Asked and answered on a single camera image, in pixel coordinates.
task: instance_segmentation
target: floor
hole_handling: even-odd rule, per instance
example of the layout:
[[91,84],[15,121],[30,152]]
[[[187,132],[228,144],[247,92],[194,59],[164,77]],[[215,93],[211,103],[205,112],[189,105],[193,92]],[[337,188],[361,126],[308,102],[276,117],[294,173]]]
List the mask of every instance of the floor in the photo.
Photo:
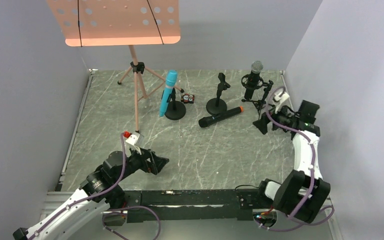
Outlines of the floor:
[[[157,70],[165,76],[167,71]],[[226,75],[231,85],[221,99],[228,109],[243,106],[244,112],[201,128],[198,120],[207,117],[206,103],[216,97],[218,73]],[[120,133],[135,130],[134,83],[127,77],[117,81],[124,71],[97,71],[87,95],[83,113],[67,165],[62,191],[73,191],[108,157],[121,150]],[[241,77],[249,70],[179,70],[177,83],[186,93],[195,95],[186,104],[186,115],[172,121],[159,117],[163,88],[139,102],[140,132],[145,149],[155,151],[170,162],[157,175],[137,171],[124,179],[125,190],[231,189],[268,178],[282,182],[294,166],[294,149],[290,133],[281,130],[263,135],[253,125],[258,114],[253,104],[241,102],[245,89]],[[279,71],[263,71],[261,77],[282,86]],[[148,92],[162,81],[145,72]],[[253,99],[263,95],[255,91]]]

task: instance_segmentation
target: black microphone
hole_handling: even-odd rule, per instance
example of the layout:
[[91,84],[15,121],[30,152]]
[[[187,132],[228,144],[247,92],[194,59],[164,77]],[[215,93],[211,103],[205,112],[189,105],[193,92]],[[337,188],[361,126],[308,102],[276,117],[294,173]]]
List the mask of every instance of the black microphone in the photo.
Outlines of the black microphone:
[[230,110],[218,113],[218,114],[213,115],[213,116],[203,117],[198,121],[198,124],[201,128],[206,128],[212,124],[215,124],[215,123],[220,122],[222,120],[225,120],[225,119],[228,119],[228,118],[233,117],[235,115],[238,115],[238,114],[242,113],[243,111],[244,111],[244,108],[242,106],[238,106],[238,107],[235,107],[235,108],[232,108]]
[[253,98],[254,90],[260,81],[260,73],[262,70],[263,64],[261,61],[255,61],[252,63],[251,73],[248,74],[248,77],[246,78],[246,87],[248,88],[245,90],[245,95],[243,96],[246,100],[251,100]]

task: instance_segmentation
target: microphone head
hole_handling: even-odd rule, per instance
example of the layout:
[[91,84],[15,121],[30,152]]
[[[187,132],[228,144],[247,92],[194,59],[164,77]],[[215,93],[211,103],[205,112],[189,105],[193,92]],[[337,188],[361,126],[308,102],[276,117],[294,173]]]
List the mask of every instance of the microphone head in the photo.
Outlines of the microphone head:
[[198,120],[198,124],[201,128],[206,128],[208,127],[208,122],[206,121],[205,117],[201,118]]
[[261,61],[255,61],[251,65],[251,71],[255,74],[259,74],[263,70],[263,63]]

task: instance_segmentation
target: microphone stand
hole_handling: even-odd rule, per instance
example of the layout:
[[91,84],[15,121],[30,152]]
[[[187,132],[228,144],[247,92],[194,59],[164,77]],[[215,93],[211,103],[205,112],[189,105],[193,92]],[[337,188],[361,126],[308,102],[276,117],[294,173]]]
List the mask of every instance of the microphone stand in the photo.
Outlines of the microphone stand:
[[250,102],[250,103],[254,104],[254,107],[257,109],[257,112],[258,112],[258,118],[260,118],[261,110],[264,108],[264,106],[266,104],[266,98],[267,98],[267,96],[269,96],[269,92],[272,90],[273,81],[268,80],[268,82],[262,82],[262,86],[264,87],[264,89],[263,89],[264,94],[262,95],[261,100],[242,99],[243,103]]
[[220,99],[222,96],[222,92],[230,88],[230,84],[226,82],[226,75],[222,72],[218,74],[218,79],[220,83],[217,85],[217,93],[216,98],[210,99],[206,103],[206,111],[211,115],[216,115],[222,112],[226,112],[228,110],[228,105],[225,101]]
[[186,107],[182,102],[176,101],[176,89],[174,87],[171,94],[168,96],[167,102],[167,111],[165,111],[164,114],[166,118],[176,121],[185,116]]

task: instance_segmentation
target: blue microphone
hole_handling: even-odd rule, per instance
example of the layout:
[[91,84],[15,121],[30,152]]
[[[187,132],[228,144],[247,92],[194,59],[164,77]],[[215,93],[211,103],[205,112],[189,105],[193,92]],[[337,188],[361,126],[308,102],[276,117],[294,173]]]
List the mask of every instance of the blue microphone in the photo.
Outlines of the blue microphone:
[[159,116],[162,117],[167,111],[167,106],[169,105],[170,94],[172,94],[173,87],[176,85],[176,81],[178,80],[178,72],[175,70],[170,70],[167,73],[167,77],[165,77],[165,88],[164,93],[162,94],[161,105],[159,106]]

